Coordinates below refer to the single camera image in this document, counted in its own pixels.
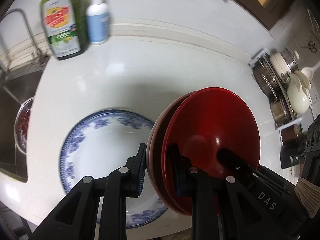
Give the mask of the person right hand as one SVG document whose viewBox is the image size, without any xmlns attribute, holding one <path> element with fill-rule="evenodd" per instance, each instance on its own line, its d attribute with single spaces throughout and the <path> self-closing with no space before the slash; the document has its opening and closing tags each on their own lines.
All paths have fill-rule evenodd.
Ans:
<svg viewBox="0 0 320 240">
<path fill-rule="evenodd" d="M 320 188 L 304 178 L 299 178 L 294 191 L 309 217 L 313 219 L 320 206 Z"/>
</svg>

